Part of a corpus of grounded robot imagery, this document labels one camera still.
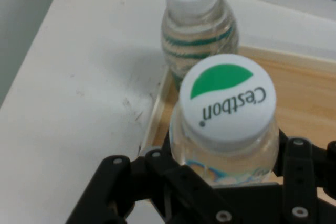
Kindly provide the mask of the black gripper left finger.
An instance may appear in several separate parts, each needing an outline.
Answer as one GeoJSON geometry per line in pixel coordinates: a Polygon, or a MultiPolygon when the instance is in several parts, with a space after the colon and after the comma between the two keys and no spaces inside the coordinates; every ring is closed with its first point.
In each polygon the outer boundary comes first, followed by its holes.
{"type": "Polygon", "coordinates": [[[236,223],[217,191],[159,148],[134,161],[105,158],[66,222],[126,223],[140,200],[149,200],[164,223],[236,223]]]}

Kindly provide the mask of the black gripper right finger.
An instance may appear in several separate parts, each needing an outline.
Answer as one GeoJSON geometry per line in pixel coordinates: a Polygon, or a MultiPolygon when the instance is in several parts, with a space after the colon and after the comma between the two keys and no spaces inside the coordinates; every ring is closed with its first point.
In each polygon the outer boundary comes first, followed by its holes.
{"type": "Polygon", "coordinates": [[[273,172],[283,178],[282,223],[335,223],[335,205],[317,195],[317,188],[335,199],[335,141],[320,148],[304,137],[279,131],[273,172]]]}

